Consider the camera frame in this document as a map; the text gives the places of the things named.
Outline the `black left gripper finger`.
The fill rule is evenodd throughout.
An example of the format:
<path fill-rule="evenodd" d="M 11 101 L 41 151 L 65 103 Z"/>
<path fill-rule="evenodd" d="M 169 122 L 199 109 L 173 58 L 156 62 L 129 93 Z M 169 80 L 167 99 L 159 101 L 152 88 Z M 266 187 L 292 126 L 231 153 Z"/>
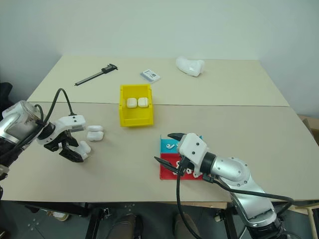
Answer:
<path fill-rule="evenodd" d="M 79 146 L 77 140 L 71 135 L 66 137 L 66 143 L 68 145 L 70 145 L 70 146 L 73 146 L 73 147 L 78 147 Z"/>
<path fill-rule="evenodd" d="M 71 162 L 84 162 L 84 159 L 82 158 L 82 156 L 79 153 L 71 150 L 68 147 L 63 147 L 62 150 L 60 151 L 59 155 L 68 159 Z"/>

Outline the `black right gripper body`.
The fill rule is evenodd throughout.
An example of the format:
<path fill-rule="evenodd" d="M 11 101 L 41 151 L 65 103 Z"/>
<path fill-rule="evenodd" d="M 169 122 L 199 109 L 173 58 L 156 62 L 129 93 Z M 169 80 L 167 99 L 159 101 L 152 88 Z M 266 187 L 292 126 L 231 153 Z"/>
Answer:
<path fill-rule="evenodd" d="M 193 163 L 185 156 L 181 156 L 178 163 L 178 175 L 183 176 L 184 174 L 189 174 L 195 176 Z"/>

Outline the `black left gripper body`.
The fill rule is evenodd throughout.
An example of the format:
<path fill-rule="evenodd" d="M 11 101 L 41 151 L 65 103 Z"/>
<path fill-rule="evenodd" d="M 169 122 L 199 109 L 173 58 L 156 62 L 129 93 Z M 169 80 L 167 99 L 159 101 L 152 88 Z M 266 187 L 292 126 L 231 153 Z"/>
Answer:
<path fill-rule="evenodd" d="M 68 147 L 70 145 L 68 145 L 66 143 L 66 137 L 69 136 L 71 134 L 59 134 L 58 137 L 56 139 L 54 139 L 53 141 L 47 143 L 44 145 L 44 147 L 52 152 L 55 152 L 59 149 L 59 144 L 62 145 L 62 148 L 63 147 Z"/>

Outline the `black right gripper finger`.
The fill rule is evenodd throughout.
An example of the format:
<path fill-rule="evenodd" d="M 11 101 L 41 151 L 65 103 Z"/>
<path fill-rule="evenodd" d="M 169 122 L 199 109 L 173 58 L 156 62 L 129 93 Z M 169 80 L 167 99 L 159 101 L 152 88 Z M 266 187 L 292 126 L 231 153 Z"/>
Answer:
<path fill-rule="evenodd" d="M 169 133 L 167 136 L 174 140 L 182 141 L 183 138 L 185 138 L 186 133 L 174 132 L 174 133 Z"/>
<path fill-rule="evenodd" d="M 178 169 L 176 167 L 174 167 L 169 161 L 166 161 L 162 158 L 159 157 L 154 157 L 154 159 L 160 164 L 162 165 L 164 168 L 166 168 L 167 170 L 171 171 L 172 173 L 174 173 L 175 175 L 178 174 Z"/>

